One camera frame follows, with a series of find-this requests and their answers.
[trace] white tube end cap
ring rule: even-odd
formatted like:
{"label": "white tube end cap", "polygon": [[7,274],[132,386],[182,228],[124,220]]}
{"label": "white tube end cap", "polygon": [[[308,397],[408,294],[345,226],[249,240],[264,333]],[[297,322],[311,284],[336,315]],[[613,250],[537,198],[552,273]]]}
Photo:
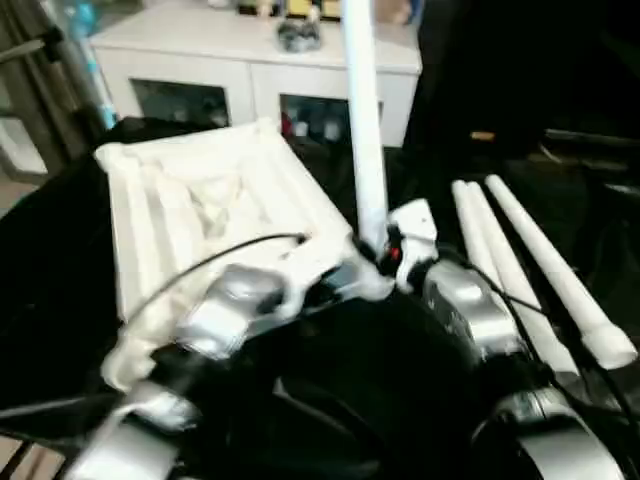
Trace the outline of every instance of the white tube end cap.
{"label": "white tube end cap", "polygon": [[622,368],[638,357],[638,351],[627,334],[611,323],[585,333],[582,343],[607,370]]}

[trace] curtain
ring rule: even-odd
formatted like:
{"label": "curtain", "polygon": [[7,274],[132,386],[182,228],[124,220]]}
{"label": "curtain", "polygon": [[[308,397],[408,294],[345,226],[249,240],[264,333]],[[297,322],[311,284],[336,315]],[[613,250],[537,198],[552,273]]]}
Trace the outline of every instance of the curtain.
{"label": "curtain", "polygon": [[[38,0],[0,0],[0,52],[46,38],[54,27]],[[103,133],[88,86],[75,68],[65,39],[0,65],[13,112],[48,175],[79,158]]]}

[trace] cabinet door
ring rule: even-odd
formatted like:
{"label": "cabinet door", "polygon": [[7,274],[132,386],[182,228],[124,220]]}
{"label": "cabinet door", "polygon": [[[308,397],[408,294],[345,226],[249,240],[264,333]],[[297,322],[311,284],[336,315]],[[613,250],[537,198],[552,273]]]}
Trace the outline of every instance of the cabinet door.
{"label": "cabinet door", "polygon": [[98,49],[118,117],[153,117],[203,126],[255,120],[245,62]]}
{"label": "cabinet door", "polygon": [[[259,117],[271,117],[276,121],[282,119],[283,123],[295,124],[297,119],[291,117],[304,110],[303,123],[311,132],[328,129],[327,133],[332,136],[336,123],[338,130],[345,122],[344,128],[347,127],[348,113],[346,118],[341,113],[348,111],[345,70],[252,64],[251,76]],[[402,146],[416,81],[417,77],[411,75],[378,74],[380,125],[385,146]]]}

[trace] floor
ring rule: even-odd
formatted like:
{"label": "floor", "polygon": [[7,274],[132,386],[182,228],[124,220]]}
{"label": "floor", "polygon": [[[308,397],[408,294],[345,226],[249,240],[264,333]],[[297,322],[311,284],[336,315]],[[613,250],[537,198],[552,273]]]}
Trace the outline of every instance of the floor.
{"label": "floor", "polygon": [[[0,437],[0,471],[18,446],[19,442]],[[63,457],[58,453],[40,446],[32,447],[11,480],[50,480],[58,471],[62,460]]]}
{"label": "floor", "polygon": [[36,188],[38,188],[36,185],[11,181],[0,169],[0,217]]}

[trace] white plastic pipe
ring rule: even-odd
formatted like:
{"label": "white plastic pipe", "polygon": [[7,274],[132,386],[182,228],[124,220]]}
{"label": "white plastic pipe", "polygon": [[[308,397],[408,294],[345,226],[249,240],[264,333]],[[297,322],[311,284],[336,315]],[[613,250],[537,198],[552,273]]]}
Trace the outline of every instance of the white plastic pipe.
{"label": "white plastic pipe", "polygon": [[[515,253],[513,253],[498,219],[482,192],[482,188],[477,183],[470,182],[468,191],[471,196],[471,205],[481,225],[485,243],[489,247],[493,264],[498,271],[504,291],[512,297],[541,308],[538,297],[536,297]],[[547,317],[515,302],[513,307],[522,319],[524,328],[527,330],[533,347],[540,355],[540,358],[554,372],[566,376],[567,380],[577,377],[579,375],[578,367],[567,347],[556,337]]]}
{"label": "white plastic pipe", "polygon": [[582,333],[582,343],[606,369],[624,367],[638,356],[629,337],[611,323],[571,267],[518,202],[502,179],[486,180],[491,193],[533,255]]}
{"label": "white plastic pipe", "polygon": [[378,88],[370,1],[340,2],[349,81],[349,115],[358,229],[376,254],[387,240],[387,183],[380,139]]}
{"label": "white plastic pipe", "polygon": [[456,180],[451,184],[451,190],[469,260],[502,288],[489,247],[484,241],[479,219],[473,209],[469,187],[462,180]]}

